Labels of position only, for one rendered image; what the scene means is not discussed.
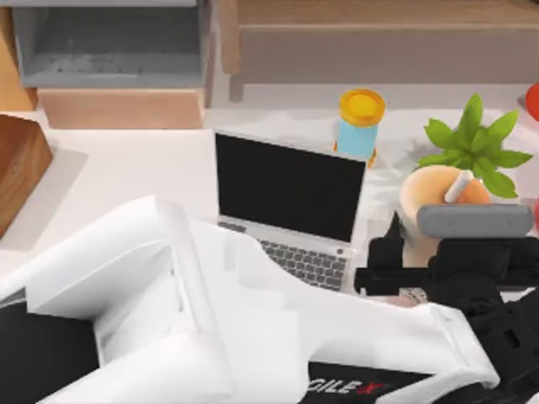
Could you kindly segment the pale grey rounded box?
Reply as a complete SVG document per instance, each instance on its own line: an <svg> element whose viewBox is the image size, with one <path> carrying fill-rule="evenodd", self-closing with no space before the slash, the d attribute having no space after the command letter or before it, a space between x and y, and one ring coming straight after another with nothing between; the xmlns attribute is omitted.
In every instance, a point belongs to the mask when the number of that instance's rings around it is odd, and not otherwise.
<svg viewBox="0 0 539 404"><path fill-rule="evenodd" d="M417 212L419 229L434 238L517 238L534 218L523 205L426 205Z"/></svg>

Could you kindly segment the silver laptop with black screen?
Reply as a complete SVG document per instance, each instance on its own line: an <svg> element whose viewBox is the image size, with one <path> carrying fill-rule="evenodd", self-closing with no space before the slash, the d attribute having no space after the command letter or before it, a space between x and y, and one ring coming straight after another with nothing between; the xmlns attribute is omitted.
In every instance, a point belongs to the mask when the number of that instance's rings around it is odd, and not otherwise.
<svg viewBox="0 0 539 404"><path fill-rule="evenodd" d="M215 148L219 225L258 240L299 280L342 290L366 163L223 132Z"/></svg>

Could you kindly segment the green plant in peach pot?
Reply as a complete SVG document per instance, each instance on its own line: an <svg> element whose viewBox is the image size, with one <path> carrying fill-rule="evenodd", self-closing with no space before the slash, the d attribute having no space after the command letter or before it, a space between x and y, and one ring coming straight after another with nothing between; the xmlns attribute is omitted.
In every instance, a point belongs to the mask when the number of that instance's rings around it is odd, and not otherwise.
<svg viewBox="0 0 539 404"><path fill-rule="evenodd" d="M512 110L483 125L483 111L483 101L475 93L468 99L458 126L452 129L441 120L430 119L424 127L440 153L421 157L400 189L403 262L408 267L424 267L439 243L419 230L419 209L444 205L446 194L459 175L472 173L471 180L456 197L458 205L490 205L497 199L519 198L514 180L503 172L532 159L530 153L504 148L504 140L515 128L519 112Z"/></svg>

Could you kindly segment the light blue bottle, yellow lid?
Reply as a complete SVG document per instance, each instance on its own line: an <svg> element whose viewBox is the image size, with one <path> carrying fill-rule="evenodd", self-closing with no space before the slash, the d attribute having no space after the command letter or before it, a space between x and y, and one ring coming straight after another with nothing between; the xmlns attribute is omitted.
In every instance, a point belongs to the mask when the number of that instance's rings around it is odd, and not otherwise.
<svg viewBox="0 0 539 404"><path fill-rule="evenodd" d="M339 130L333 151L358 157L368 168L376 160L378 125L385 114L383 97L368 88L354 88L339 99Z"/></svg>

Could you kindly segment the pale wooden open shelf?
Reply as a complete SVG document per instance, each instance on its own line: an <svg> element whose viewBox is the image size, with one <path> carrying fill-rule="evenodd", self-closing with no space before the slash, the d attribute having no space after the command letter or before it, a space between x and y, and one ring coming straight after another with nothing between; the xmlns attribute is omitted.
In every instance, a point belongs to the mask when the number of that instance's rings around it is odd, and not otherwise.
<svg viewBox="0 0 539 404"><path fill-rule="evenodd" d="M539 79L539 0L215 0L243 84L505 85Z"/></svg>

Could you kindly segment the pale wooden drawer front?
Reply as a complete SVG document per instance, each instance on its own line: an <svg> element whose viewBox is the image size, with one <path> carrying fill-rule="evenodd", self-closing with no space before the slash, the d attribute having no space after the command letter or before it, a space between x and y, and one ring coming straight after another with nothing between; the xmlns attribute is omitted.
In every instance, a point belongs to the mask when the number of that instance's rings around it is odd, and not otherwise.
<svg viewBox="0 0 539 404"><path fill-rule="evenodd" d="M38 96L57 130L190 130L205 115L203 88L40 88Z"/></svg>

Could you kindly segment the grey pierced drawer inside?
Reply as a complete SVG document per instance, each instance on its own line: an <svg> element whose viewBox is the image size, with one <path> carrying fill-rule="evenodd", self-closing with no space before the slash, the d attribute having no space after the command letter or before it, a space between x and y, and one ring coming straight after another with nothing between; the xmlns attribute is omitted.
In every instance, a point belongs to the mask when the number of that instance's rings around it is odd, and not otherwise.
<svg viewBox="0 0 539 404"><path fill-rule="evenodd" d="M28 88L200 88L211 0L0 0Z"/></svg>

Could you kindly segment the dark brown wooden block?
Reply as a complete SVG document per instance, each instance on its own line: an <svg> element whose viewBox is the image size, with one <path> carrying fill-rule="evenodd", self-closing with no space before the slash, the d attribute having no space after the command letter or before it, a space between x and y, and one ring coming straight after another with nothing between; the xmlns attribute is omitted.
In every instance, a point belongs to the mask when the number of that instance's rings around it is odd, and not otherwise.
<svg viewBox="0 0 539 404"><path fill-rule="evenodd" d="M51 148L39 123L0 114L0 238L52 160Z"/></svg>

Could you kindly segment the orange wooden cupboard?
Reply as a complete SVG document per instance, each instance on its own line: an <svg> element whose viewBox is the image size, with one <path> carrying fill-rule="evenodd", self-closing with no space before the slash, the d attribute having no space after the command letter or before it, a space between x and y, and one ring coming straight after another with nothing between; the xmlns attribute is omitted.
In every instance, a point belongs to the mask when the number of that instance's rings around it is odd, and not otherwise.
<svg viewBox="0 0 539 404"><path fill-rule="evenodd" d="M36 89L20 81L11 8L0 7L0 112L34 111L37 103Z"/></svg>

